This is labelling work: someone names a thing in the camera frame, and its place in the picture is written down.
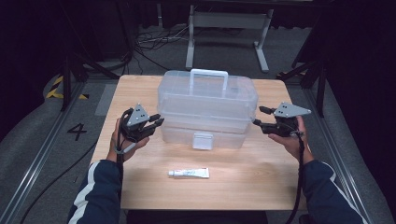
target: white tube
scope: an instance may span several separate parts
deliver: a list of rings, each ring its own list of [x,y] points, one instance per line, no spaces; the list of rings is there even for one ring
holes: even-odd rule
[[[170,175],[170,176],[194,176],[194,177],[201,177],[201,178],[209,178],[209,168],[173,170],[173,171],[169,171],[168,175]]]

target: dark jacket sleeve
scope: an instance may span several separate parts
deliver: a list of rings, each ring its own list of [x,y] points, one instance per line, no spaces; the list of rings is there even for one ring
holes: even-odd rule
[[[117,164],[113,161],[93,163],[70,209],[68,223],[119,223],[120,190]]]
[[[311,161],[304,166],[303,193],[309,216],[319,224],[367,223],[334,179],[334,170],[324,162]]]

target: gray carpet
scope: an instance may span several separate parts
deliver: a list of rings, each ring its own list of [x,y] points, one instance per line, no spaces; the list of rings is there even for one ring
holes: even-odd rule
[[[141,32],[156,30],[161,31],[162,29],[153,27]],[[204,30],[195,38],[194,67],[224,70],[231,75],[274,79],[279,72],[291,69],[291,63],[309,31],[309,29],[271,29],[264,43],[264,54],[270,72],[263,74],[252,47],[253,41],[260,36],[257,31],[245,30],[240,33],[239,31],[233,31],[230,34],[230,32],[225,33],[218,30]],[[166,68],[184,70],[187,41],[180,39],[177,42],[168,43],[160,49],[153,49],[144,53],[151,60]],[[164,74],[165,69],[137,53],[134,56],[135,58],[125,68],[124,74],[158,76]],[[114,72],[120,75],[122,69]],[[289,80],[289,82],[292,81],[298,81],[298,78]],[[52,82],[43,90],[43,94],[46,94],[51,84]],[[82,93],[90,95],[89,99],[75,102],[55,140],[54,147],[45,165],[12,223],[19,223],[27,207],[39,192],[80,158],[96,141],[116,84],[117,81],[110,80],[102,74],[90,74],[90,78],[82,91]],[[287,84],[287,87],[294,104],[311,108],[306,98],[307,91],[301,90],[298,85]],[[308,91],[315,94],[316,88]],[[324,104],[324,122],[327,123],[343,161],[347,164],[347,168],[356,182],[372,223],[394,223],[386,199],[361,159],[359,150],[329,86],[326,87]],[[0,143],[0,211],[2,213],[20,184],[23,174],[45,141],[53,122],[59,116],[61,106],[62,99],[47,99],[42,106],[21,120],[17,127]],[[318,119],[314,116],[307,116],[304,120],[310,133],[309,143],[315,157],[333,165],[329,148],[318,126]],[[76,141],[77,135],[67,131],[78,124],[83,124],[83,130],[87,132],[82,133]],[[43,194],[24,223],[65,223],[68,209],[89,166],[91,154],[92,151]],[[306,211],[300,211],[293,223],[298,223],[297,217],[304,213]],[[290,211],[267,211],[268,222],[270,224],[285,223],[289,214]],[[121,213],[120,217],[120,223],[125,223],[125,215]]]

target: dark background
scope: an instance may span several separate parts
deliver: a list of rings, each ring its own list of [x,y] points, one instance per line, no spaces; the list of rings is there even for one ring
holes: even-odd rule
[[[364,161],[396,217],[392,141],[396,127],[392,77],[395,6],[349,0],[341,7],[323,13],[319,21],[318,9],[301,9],[299,15],[280,9],[272,26],[316,25],[297,62],[316,60],[323,50],[329,50],[324,57],[328,81]],[[158,25],[153,4],[121,8],[130,34],[138,23]],[[188,10],[186,6],[163,6],[164,27],[186,22]],[[177,16],[166,19],[166,13]],[[59,74],[70,49],[97,62],[125,54],[119,14],[110,1],[12,1],[1,3],[0,15],[0,140],[44,102],[43,88]]]

